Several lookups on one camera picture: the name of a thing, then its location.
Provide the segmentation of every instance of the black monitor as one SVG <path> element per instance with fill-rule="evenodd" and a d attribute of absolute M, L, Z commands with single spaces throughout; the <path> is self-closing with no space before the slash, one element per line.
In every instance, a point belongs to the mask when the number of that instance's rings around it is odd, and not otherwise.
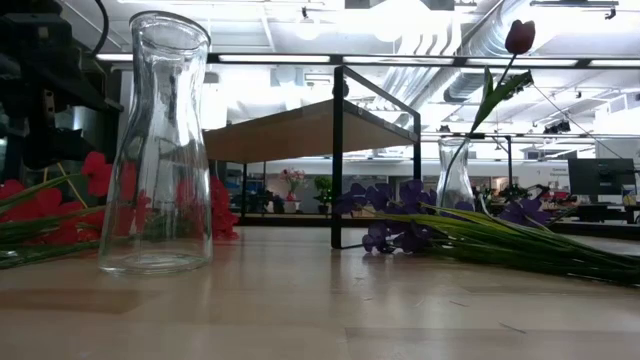
<path fill-rule="evenodd" d="M 633 159 L 569 159 L 574 195 L 620 195 L 623 185 L 636 185 Z"/>

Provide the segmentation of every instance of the dark red tulip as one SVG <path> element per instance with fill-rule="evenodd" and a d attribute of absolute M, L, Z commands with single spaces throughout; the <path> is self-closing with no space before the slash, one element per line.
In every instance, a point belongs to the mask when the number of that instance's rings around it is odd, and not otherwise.
<path fill-rule="evenodd" d="M 536 24 L 533 21 L 522 23 L 516 20 L 511 24 L 511 30 L 504 42 L 504 47 L 513 55 L 522 55 L 531 50 L 536 38 Z"/>

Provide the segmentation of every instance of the wire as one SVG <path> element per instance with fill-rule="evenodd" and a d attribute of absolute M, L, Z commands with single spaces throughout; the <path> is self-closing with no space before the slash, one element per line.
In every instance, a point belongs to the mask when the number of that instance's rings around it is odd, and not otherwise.
<path fill-rule="evenodd" d="M 545 95 L 545 93 L 542 92 L 542 90 L 538 89 L 538 87 L 536 86 L 536 84 L 531 84 L 536 90 L 538 90 L 538 92 L 540 93 L 540 95 L 542 95 L 548 102 L 549 104 L 551 104 L 554 108 L 556 108 L 556 110 L 558 110 L 558 112 L 560 112 L 561 114 L 564 115 L 564 117 L 571 121 L 571 123 L 575 126 L 577 126 L 580 130 L 582 130 L 582 132 L 585 133 L 585 135 L 588 135 L 590 138 L 592 138 L 593 140 L 595 140 L 598 144 L 602 145 L 602 147 L 604 147 L 605 149 L 609 150 L 613 155 L 619 157 L 620 159 L 623 159 L 622 156 L 620 156 L 617 152 L 611 150 L 610 147 L 608 147 L 607 145 L 605 145 L 602 141 L 596 139 L 595 136 L 591 135 L 591 133 L 589 133 L 587 130 L 585 130 L 582 126 L 578 125 L 577 122 L 575 122 L 571 117 L 569 117 L 569 115 L 567 115 L 564 111 L 560 110 L 560 108 L 553 103 L 553 101 L 551 101 L 551 99 L 549 99 L 549 97 L 547 95 Z"/>
<path fill-rule="evenodd" d="M 102 34 L 100 34 L 100 40 L 96 44 L 96 47 L 91 52 L 91 57 L 95 58 L 102 47 L 104 46 L 105 41 L 107 41 L 107 35 L 109 35 L 109 16 L 107 15 L 107 9 L 104 8 L 104 4 L 102 4 L 102 0 L 95 0 L 96 4 L 100 8 L 100 12 L 102 13 Z"/>

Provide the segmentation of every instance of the wooden table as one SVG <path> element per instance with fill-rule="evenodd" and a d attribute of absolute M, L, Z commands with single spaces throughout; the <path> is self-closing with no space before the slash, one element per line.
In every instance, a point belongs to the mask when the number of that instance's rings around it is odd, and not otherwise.
<path fill-rule="evenodd" d="M 2 359 L 633 359 L 640 290 L 332 251 L 329 229 L 244 228 L 212 266 L 114 277 L 93 257 L 0 272 Z M 355 243 L 364 230 L 345 230 Z M 585 240 L 640 254 L 625 242 Z"/>

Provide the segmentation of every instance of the glass carafe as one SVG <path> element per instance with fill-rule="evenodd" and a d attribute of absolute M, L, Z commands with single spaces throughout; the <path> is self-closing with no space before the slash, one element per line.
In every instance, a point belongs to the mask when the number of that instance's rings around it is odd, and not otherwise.
<path fill-rule="evenodd" d="M 178 15 L 131 18 L 134 108 L 114 163 L 100 268 L 191 270 L 212 256 L 209 170 L 199 123 L 210 43 Z"/>
<path fill-rule="evenodd" d="M 444 180 L 447 167 L 460 146 L 462 146 L 462 149 L 455 160 L 453 160 L 445 189 Z M 471 210 L 474 205 L 474 197 L 471 191 L 471 184 L 469 183 L 469 173 L 467 172 L 469 139 L 441 139 L 438 141 L 438 147 L 440 149 L 440 179 L 438 180 L 437 189 L 438 207 Z"/>

